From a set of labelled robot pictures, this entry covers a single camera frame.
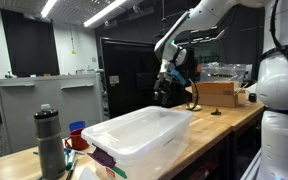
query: red cup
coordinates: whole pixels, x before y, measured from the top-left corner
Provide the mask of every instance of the red cup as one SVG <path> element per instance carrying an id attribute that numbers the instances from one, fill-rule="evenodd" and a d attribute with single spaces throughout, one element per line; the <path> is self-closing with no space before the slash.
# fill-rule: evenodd
<path id="1" fill-rule="evenodd" d="M 75 149 L 75 150 L 84 150 L 86 149 L 89 145 L 87 144 L 87 142 L 81 137 L 81 133 L 82 130 L 84 128 L 81 129 L 77 129 L 75 131 L 72 131 L 70 133 L 70 137 L 66 138 L 65 141 L 65 147 L 70 148 L 70 149 Z"/>

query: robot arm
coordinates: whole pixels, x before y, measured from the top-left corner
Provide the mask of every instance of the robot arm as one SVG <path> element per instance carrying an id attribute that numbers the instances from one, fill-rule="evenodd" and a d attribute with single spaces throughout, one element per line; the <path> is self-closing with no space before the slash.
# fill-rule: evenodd
<path id="1" fill-rule="evenodd" d="M 172 44 L 176 36 L 186 30 L 205 31 L 216 26 L 223 16 L 236 4 L 248 7 L 262 7 L 264 0 L 202 0 L 194 9 L 184 13 L 170 31 L 156 44 L 155 54 L 161 60 L 158 80 L 154 86 L 154 99 L 162 97 L 162 104 L 168 99 L 172 70 L 185 62 L 186 50 Z"/>

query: gray cabinet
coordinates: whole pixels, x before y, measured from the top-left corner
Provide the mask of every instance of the gray cabinet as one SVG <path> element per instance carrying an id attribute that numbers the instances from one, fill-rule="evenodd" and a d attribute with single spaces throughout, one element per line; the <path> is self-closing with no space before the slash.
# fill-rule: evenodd
<path id="1" fill-rule="evenodd" d="M 11 153 L 37 145 L 33 115 L 41 104 L 59 111 L 61 137 L 71 122 L 86 126 L 103 121 L 99 74 L 0 80 L 0 110 Z"/>

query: container lid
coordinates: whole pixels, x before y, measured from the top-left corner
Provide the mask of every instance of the container lid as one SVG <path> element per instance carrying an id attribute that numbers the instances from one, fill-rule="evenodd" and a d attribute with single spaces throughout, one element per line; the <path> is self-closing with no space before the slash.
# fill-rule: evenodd
<path id="1" fill-rule="evenodd" d="M 58 111 L 51 109 L 49 104 L 42 104 L 41 111 L 34 114 L 35 119 L 46 119 L 58 115 Z"/>
<path id="2" fill-rule="evenodd" d="M 88 127 L 82 138 L 115 159 L 132 160 L 167 142 L 177 127 L 188 127 L 192 116 L 190 111 L 150 106 Z"/>

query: ceiling light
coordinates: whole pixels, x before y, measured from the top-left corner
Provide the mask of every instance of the ceiling light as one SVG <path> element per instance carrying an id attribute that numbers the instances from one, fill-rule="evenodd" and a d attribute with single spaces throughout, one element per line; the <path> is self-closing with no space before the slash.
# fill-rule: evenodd
<path id="1" fill-rule="evenodd" d="M 121 5 L 123 2 L 126 0 L 115 0 L 113 3 L 105 7 L 102 11 L 99 13 L 95 14 L 93 17 L 91 17 L 89 20 L 87 20 L 84 23 L 84 26 L 87 27 L 91 24 L 93 24 L 95 21 L 99 20 L 101 17 L 105 16 L 107 13 L 111 12 L 113 9 Z"/>
<path id="2" fill-rule="evenodd" d="M 52 7 L 54 6 L 54 4 L 56 3 L 57 0 L 48 0 L 46 5 L 44 6 L 41 14 L 42 17 L 45 18 L 47 16 L 47 14 L 50 12 L 50 10 L 52 9 Z"/>

